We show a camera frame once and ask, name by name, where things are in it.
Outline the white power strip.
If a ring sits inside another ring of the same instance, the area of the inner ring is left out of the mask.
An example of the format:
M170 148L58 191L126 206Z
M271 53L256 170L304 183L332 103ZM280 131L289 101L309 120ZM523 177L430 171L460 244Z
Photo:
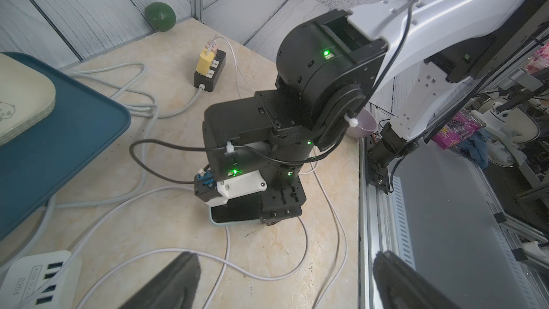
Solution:
M1 307L14 308L55 276L71 253L60 250L23 257L15 262L1 286ZM71 308L81 273L82 259L77 257L68 269L27 308Z

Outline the purple bowl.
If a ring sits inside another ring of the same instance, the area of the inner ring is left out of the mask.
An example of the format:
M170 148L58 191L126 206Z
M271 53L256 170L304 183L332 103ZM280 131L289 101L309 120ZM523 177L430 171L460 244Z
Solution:
M363 108L356 117L357 126L349 127L346 135L355 139L370 136L377 130L377 120L373 114L366 108Z

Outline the yellow charger plug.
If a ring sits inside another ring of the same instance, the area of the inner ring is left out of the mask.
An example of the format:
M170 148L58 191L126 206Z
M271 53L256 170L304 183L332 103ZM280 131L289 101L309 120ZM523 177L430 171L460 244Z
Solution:
M204 48L199 55L196 72L206 76L210 71L210 67L214 61L215 52L211 49Z

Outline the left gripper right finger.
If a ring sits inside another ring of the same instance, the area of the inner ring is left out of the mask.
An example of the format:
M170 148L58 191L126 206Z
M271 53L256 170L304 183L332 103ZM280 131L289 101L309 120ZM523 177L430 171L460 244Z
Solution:
M391 251L376 255L373 275L383 308L458 308Z

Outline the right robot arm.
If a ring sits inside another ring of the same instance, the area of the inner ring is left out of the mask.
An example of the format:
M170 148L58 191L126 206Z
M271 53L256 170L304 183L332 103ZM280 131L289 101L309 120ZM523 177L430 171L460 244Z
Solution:
M403 111L367 150L370 181L386 189L388 164L449 120L429 125L460 84L483 85L516 56L547 1L385 0L301 23L280 44L274 90L205 110L209 168L196 177L196 196L219 225L300 216L299 173L311 151L327 157L374 93L420 64Z

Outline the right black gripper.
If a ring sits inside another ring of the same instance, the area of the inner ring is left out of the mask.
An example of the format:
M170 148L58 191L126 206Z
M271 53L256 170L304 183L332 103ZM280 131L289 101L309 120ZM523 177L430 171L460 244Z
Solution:
M307 198L298 174L262 174L267 189L260 192L259 215L264 225L299 217Z

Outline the green avocado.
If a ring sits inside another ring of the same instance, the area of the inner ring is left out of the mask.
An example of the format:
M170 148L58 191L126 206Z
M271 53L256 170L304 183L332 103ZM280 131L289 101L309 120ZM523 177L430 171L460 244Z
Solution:
M177 21L176 14L170 5L164 2L153 2L144 10L145 18L156 31L169 31Z

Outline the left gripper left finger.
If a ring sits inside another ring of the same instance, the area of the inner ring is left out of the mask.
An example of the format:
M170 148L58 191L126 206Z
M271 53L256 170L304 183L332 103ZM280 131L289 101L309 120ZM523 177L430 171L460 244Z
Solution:
M120 308L192 308L200 275L198 255L181 253Z

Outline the black power strip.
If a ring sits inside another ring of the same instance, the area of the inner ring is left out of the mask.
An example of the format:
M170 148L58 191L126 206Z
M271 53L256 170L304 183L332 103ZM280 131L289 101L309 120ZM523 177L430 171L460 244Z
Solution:
M210 71L206 76L196 72L194 73L194 86L207 92L213 92L217 86L220 74L224 69L227 53L220 49L215 53L214 61Z

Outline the light green case phone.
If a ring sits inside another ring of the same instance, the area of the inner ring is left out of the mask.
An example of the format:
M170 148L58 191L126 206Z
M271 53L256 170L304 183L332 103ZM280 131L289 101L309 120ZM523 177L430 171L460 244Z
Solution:
M210 220L215 226L231 226L243 223L258 223L260 214L255 206L222 205L210 208Z

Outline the cream square dish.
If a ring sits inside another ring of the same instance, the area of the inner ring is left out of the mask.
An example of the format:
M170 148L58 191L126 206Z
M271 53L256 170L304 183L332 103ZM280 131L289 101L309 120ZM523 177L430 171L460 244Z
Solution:
M56 94L48 77L1 55L1 144L46 118L55 108Z

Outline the blue tray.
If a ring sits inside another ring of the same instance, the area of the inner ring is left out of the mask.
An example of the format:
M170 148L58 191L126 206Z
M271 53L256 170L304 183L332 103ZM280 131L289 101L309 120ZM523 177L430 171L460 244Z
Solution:
M43 120L1 146L1 237L7 237L125 132L120 103L24 53L6 56L49 78L56 104Z

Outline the pink charger plug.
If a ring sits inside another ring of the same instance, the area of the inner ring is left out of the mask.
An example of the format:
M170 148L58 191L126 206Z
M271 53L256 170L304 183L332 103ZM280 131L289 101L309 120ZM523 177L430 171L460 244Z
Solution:
M207 42L205 48L208 52L216 53L218 50L218 43L215 39L211 39Z

